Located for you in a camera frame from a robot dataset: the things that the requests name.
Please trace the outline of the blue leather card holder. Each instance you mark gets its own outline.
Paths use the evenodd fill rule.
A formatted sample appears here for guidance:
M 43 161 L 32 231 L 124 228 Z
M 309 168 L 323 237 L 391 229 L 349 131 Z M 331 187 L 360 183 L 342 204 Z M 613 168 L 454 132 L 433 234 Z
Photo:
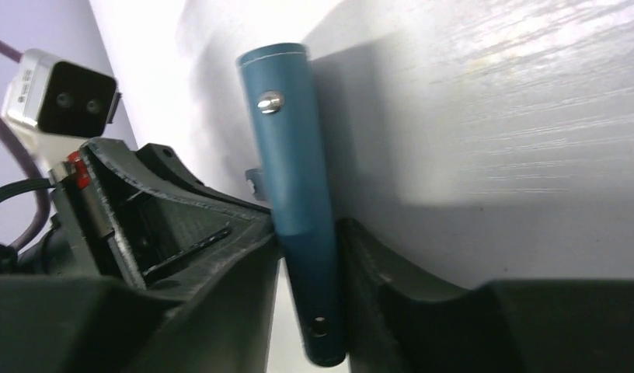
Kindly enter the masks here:
M 296 43 L 259 47 L 241 55 L 238 68 L 305 354 L 336 366 L 347 354 L 342 287 L 308 51 Z

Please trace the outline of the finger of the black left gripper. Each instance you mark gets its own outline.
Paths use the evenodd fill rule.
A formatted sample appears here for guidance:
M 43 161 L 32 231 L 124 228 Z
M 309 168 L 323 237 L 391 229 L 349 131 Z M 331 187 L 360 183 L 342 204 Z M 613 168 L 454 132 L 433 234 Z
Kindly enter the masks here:
M 156 176 L 183 190 L 226 203 L 236 204 L 254 211 L 260 211 L 264 214 L 270 213 L 270 209 L 267 207 L 229 196 L 206 186 L 189 171 L 169 146 L 149 143 L 138 149 L 135 155 Z
M 237 301 L 268 298 L 276 283 L 270 214 L 183 190 L 156 176 L 120 141 L 94 138 L 78 150 L 91 183 L 79 193 L 110 277 L 161 298 L 188 301 L 218 291 Z

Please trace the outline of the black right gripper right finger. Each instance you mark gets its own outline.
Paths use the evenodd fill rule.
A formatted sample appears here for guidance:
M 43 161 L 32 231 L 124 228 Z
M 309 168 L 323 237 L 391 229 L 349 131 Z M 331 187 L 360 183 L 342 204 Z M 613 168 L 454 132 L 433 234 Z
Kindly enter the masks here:
M 472 290 L 337 222 L 353 372 L 634 372 L 634 281 L 503 279 Z

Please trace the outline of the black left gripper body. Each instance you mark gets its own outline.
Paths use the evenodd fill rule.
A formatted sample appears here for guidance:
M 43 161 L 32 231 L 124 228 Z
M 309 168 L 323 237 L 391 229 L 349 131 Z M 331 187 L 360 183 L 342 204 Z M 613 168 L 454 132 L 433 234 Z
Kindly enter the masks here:
M 0 186 L 0 204 L 29 192 L 52 191 L 57 213 L 50 229 L 25 251 L 0 242 L 0 275 L 117 276 L 115 259 L 99 251 L 97 234 L 89 231 L 86 207 L 79 193 L 91 183 L 87 172 L 75 171 L 64 179 L 37 177 Z

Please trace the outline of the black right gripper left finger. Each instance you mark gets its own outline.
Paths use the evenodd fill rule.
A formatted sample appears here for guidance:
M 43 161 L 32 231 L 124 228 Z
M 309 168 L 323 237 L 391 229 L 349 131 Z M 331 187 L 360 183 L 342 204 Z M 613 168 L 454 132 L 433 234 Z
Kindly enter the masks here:
M 5 274 L 0 372 L 261 372 L 277 276 L 271 242 L 234 245 L 193 271 L 187 295 L 101 277 Z

